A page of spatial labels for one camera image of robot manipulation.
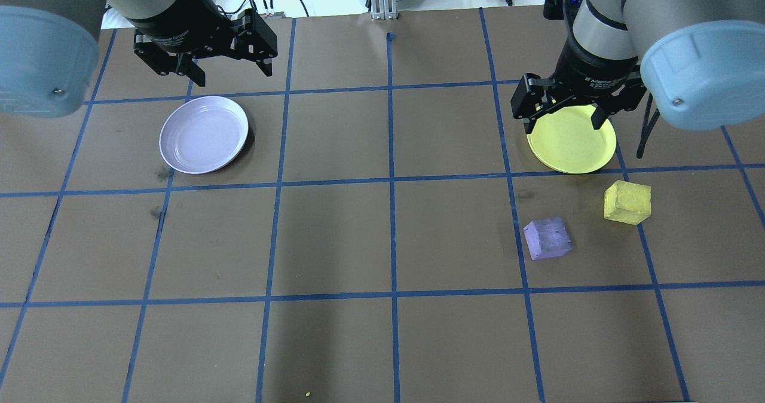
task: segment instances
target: yellow plate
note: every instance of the yellow plate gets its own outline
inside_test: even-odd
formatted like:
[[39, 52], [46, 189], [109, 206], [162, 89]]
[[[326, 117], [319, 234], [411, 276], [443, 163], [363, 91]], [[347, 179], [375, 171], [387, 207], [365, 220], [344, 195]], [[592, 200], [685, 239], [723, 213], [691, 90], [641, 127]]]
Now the yellow plate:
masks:
[[565, 107], [536, 121], [528, 146], [547, 167], [569, 174], [601, 169], [617, 149], [617, 134], [609, 120], [593, 130], [593, 106]]

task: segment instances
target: yellow cube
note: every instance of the yellow cube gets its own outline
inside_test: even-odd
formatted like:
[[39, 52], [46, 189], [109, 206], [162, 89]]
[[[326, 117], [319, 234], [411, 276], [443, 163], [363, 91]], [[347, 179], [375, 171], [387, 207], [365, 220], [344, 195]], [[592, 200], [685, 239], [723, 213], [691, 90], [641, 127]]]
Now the yellow cube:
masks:
[[651, 187], [617, 180], [606, 190], [603, 217], [637, 225], [651, 215]]

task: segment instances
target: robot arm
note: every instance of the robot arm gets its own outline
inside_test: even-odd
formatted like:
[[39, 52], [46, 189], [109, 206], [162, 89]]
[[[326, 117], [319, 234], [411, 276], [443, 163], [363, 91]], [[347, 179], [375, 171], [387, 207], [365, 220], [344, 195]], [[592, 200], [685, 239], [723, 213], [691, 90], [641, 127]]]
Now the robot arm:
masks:
[[[252, 9], [231, 20], [213, 0], [108, 0], [136, 27], [133, 50], [157, 74], [189, 76], [227, 56], [271, 75], [276, 34]], [[0, 0], [0, 111], [60, 117], [85, 99], [106, 0]]]
[[588, 103], [598, 129], [645, 87], [686, 130], [765, 114], [765, 0], [546, 0], [544, 16], [563, 19], [568, 39], [552, 76], [524, 74], [511, 98], [527, 133], [544, 114]]

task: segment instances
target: cube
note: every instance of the cube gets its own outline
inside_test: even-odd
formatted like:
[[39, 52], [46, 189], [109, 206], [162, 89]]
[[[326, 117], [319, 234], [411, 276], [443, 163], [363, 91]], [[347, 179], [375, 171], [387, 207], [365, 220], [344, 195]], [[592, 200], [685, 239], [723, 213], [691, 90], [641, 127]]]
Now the cube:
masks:
[[531, 221], [524, 228], [524, 236], [534, 261], [560, 257], [574, 248], [560, 216]]
[[617, 180], [606, 190], [603, 217], [637, 225], [651, 215], [651, 187]]

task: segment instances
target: purple cube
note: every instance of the purple cube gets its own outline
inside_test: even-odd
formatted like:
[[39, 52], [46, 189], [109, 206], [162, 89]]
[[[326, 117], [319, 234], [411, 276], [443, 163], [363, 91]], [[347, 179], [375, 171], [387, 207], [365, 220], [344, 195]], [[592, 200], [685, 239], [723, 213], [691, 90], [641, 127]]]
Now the purple cube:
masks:
[[563, 218], [538, 219], [524, 228], [531, 259], [555, 258], [574, 248]]

